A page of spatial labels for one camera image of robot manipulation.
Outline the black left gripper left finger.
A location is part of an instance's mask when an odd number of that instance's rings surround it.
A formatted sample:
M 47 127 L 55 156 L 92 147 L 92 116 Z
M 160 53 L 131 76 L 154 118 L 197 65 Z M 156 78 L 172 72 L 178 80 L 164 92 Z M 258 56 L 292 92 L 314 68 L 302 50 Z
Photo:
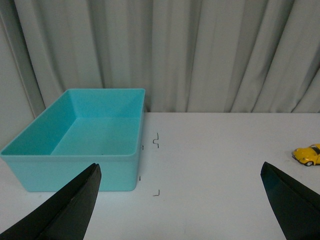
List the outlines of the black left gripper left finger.
M 91 164 L 42 205 L 0 234 L 2 240 L 82 240 L 100 187 L 100 166 Z

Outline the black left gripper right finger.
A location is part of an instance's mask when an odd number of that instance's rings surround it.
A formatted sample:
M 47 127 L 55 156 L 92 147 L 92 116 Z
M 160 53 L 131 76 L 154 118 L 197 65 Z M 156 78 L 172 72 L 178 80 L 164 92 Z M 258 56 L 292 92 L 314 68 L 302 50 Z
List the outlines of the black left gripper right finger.
M 264 162 L 260 177 L 287 240 L 320 238 L 320 195 L 285 172 Z

